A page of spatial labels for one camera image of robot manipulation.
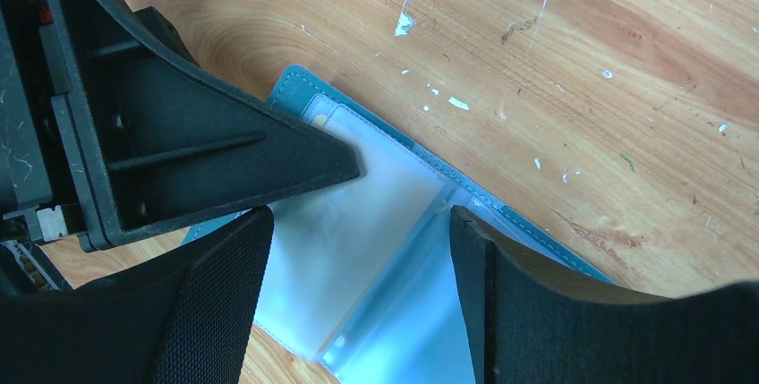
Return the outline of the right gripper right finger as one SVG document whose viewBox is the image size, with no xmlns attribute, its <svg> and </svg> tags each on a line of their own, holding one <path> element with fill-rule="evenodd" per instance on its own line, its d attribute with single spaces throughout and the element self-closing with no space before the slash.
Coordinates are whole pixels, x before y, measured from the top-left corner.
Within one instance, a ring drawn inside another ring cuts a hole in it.
<svg viewBox="0 0 759 384">
<path fill-rule="evenodd" d="M 755 383 L 758 285 L 666 298 L 562 265 L 455 206 L 449 244 L 479 383 Z"/>
</svg>

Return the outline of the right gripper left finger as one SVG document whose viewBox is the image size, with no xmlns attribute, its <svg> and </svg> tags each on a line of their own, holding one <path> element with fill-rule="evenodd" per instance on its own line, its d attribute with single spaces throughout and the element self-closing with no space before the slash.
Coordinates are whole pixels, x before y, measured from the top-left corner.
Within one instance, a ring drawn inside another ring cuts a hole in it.
<svg viewBox="0 0 759 384">
<path fill-rule="evenodd" d="M 236 383 L 274 229 L 269 208 L 73 290 L 1 301 L 4 383 Z"/>
</svg>

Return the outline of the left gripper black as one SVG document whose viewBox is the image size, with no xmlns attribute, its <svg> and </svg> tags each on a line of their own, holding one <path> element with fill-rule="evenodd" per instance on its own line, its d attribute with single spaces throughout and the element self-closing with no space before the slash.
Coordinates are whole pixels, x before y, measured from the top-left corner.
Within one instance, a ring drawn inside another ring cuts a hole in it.
<svg viewBox="0 0 759 384">
<path fill-rule="evenodd" d="M 85 251 L 117 246 L 96 216 L 94 195 L 65 93 L 47 0 L 1 0 L 1 239 L 52 243 L 77 235 Z"/>
</svg>

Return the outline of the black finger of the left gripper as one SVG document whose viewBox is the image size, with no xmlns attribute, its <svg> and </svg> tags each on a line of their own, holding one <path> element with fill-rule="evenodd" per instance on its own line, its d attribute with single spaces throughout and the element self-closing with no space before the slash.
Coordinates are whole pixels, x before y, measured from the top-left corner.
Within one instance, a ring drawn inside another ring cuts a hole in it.
<svg viewBox="0 0 759 384">
<path fill-rule="evenodd" d="M 353 148 L 200 68 L 124 0 L 47 0 L 53 113 L 87 252 L 353 180 Z"/>
</svg>

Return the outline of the blue leather card holder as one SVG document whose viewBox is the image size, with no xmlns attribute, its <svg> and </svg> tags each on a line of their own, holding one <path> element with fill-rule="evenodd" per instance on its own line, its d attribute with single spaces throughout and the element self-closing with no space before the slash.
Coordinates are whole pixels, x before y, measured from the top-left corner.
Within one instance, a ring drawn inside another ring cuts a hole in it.
<svg viewBox="0 0 759 384">
<path fill-rule="evenodd" d="M 361 173 L 274 202 L 254 321 L 343 383 L 475 380 L 449 248 L 468 208 L 519 243 L 591 277 L 601 272 L 479 184 L 306 68 L 269 102 L 354 148 Z"/>
</svg>

